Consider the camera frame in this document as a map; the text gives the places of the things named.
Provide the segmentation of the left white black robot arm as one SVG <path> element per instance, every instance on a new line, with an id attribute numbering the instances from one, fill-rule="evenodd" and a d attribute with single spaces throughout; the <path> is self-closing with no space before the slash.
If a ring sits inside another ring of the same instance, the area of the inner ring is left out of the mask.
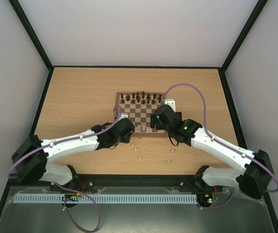
<path id="1" fill-rule="evenodd" d="M 95 125 L 91 129 L 64 138 L 41 140 L 37 135 L 29 136 L 12 155 L 12 177 L 21 185 L 37 181 L 65 185 L 75 177 L 73 166 L 61 166 L 56 160 L 86 151 L 109 149 L 119 143 L 129 143 L 135 131 L 128 118 L 116 123 Z"/>

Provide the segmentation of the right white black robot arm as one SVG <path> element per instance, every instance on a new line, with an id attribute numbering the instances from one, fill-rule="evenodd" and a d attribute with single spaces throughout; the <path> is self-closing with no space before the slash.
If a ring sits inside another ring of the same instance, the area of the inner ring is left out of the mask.
<path id="1" fill-rule="evenodd" d="M 156 109 L 151 116 L 151 126 L 165 130 L 177 143 L 201 149 L 230 165 L 230 169 L 205 167 L 195 178 L 198 189 L 206 190 L 216 185 L 233 187 L 257 200 L 268 190 L 274 172 L 267 152 L 240 148 L 192 119 L 183 120 L 181 113 L 174 112 L 169 105 Z"/>

